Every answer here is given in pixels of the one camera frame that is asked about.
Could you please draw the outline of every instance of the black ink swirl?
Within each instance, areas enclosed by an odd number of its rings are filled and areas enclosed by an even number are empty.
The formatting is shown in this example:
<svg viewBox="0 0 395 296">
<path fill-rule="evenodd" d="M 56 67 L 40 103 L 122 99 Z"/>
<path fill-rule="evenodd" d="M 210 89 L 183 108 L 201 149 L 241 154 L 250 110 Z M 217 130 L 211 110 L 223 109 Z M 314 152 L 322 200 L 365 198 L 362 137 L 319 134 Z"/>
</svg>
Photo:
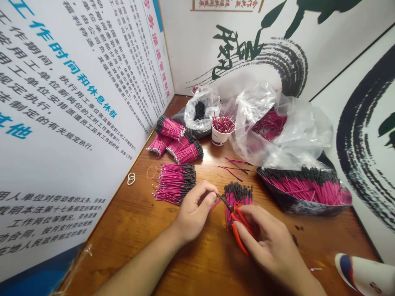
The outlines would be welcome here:
<svg viewBox="0 0 395 296">
<path fill-rule="evenodd" d="M 376 168 L 369 148 L 374 108 L 395 79 L 395 45 L 374 65 L 350 96 L 337 129 L 337 154 L 348 181 L 369 209 L 395 232 L 394 186 Z"/>
<path fill-rule="evenodd" d="M 286 96 L 299 97 L 307 81 L 307 59 L 302 48 L 291 40 L 284 38 L 271 38 L 272 43 L 266 43 L 260 54 L 254 60 L 239 60 L 236 54 L 231 56 L 233 67 L 230 70 L 218 71 L 223 77 L 232 71 L 251 65 L 269 65 L 280 75 L 282 93 Z M 213 68 L 194 80 L 186 82 L 187 90 L 195 85 L 211 84 Z"/>
</svg>

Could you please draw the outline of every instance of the clear plastic bag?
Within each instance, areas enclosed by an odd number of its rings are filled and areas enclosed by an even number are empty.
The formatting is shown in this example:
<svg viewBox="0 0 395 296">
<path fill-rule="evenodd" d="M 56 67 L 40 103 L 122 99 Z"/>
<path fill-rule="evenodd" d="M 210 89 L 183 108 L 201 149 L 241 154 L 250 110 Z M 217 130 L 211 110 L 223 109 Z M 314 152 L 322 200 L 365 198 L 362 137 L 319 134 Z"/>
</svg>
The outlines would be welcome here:
<svg viewBox="0 0 395 296">
<path fill-rule="evenodd" d="M 330 146 L 333 127 L 327 116 L 311 103 L 276 93 L 268 83 L 243 91 L 235 103 L 235 131 L 229 141 L 240 157 L 254 165 L 289 170 L 316 167 L 316 159 Z M 251 129 L 272 107 L 287 116 L 287 122 L 269 142 Z"/>
<path fill-rule="evenodd" d="M 196 105 L 199 102 L 204 104 L 204 116 L 203 119 L 195 120 Z M 200 86 L 192 99 L 186 103 L 185 108 L 172 119 L 185 125 L 196 139 L 200 139 L 211 134 L 212 117 L 214 112 L 219 115 L 220 106 L 218 91 L 209 86 Z"/>
</svg>

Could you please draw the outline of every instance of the rubber band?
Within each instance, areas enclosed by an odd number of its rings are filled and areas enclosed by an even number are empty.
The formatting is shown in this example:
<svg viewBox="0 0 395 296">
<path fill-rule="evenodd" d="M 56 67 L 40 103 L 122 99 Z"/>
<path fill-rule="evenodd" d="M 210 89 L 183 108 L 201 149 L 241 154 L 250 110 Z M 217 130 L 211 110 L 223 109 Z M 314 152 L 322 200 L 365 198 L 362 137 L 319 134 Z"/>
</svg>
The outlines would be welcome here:
<svg viewBox="0 0 395 296">
<path fill-rule="evenodd" d="M 149 172 L 149 169 L 151 168 L 151 167 L 154 167 L 156 170 L 155 170 L 155 173 L 154 173 L 154 175 L 151 177 L 151 178 L 148 178 L 148 172 Z M 146 173 L 146 177 L 147 177 L 147 179 L 148 180 L 151 180 L 151 179 L 153 179 L 154 177 L 155 177 L 155 175 L 156 175 L 156 173 L 158 172 L 158 168 L 157 168 L 157 166 L 150 166 L 149 168 L 148 168 L 148 170 L 147 170 L 147 173 Z"/>
<path fill-rule="evenodd" d="M 129 173 L 128 175 L 128 185 L 132 185 L 136 181 L 136 174 L 135 173 Z"/>
<path fill-rule="evenodd" d="M 191 148 L 191 151 L 192 151 L 192 153 L 193 153 L 193 157 L 196 159 L 196 155 L 195 155 L 195 152 L 194 152 L 193 149 L 192 149 L 192 145 L 189 146 L 189 148 Z"/>
<path fill-rule="evenodd" d="M 159 143 L 162 143 L 163 145 L 165 145 L 166 146 L 166 144 L 165 143 L 163 143 L 162 141 L 159 141 L 159 140 L 154 140 L 154 142 L 155 141 L 157 141 L 157 142 L 159 142 Z"/>
<path fill-rule="evenodd" d="M 172 129 L 173 124 L 175 124 L 175 123 L 172 123 L 172 125 L 169 127 L 169 131 L 167 132 L 167 136 L 169 136 L 169 133 L 170 133 L 170 130 Z"/>
</svg>

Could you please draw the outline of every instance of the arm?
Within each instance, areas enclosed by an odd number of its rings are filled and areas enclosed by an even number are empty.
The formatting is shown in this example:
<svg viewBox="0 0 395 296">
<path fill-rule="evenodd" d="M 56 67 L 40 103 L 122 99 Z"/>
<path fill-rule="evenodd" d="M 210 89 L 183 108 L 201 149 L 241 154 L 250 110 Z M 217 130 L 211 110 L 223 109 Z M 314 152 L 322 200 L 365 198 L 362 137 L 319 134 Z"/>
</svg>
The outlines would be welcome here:
<svg viewBox="0 0 395 296">
<path fill-rule="evenodd" d="M 206 180 L 184 198 L 175 221 L 105 283 L 95 296 L 151 295 L 170 260 L 202 231 L 218 189 Z"/>
<path fill-rule="evenodd" d="M 242 206 L 240 211 L 260 228 L 256 241 L 244 225 L 234 222 L 244 246 L 263 270 L 296 296 L 326 296 L 319 281 L 307 269 L 283 222 L 260 206 Z"/>
</svg>

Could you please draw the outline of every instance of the blue and white object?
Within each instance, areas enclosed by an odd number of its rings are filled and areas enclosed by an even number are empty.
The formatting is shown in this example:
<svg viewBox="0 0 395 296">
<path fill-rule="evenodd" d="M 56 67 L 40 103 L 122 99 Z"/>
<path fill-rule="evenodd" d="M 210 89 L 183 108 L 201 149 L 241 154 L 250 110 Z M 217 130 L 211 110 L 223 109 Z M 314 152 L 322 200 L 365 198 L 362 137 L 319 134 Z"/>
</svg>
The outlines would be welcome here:
<svg viewBox="0 0 395 296">
<path fill-rule="evenodd" d="M 395 294 L 395 266 L 339 253 L 337 271 L 354 290 L 365 296 Z"/>
</svg>

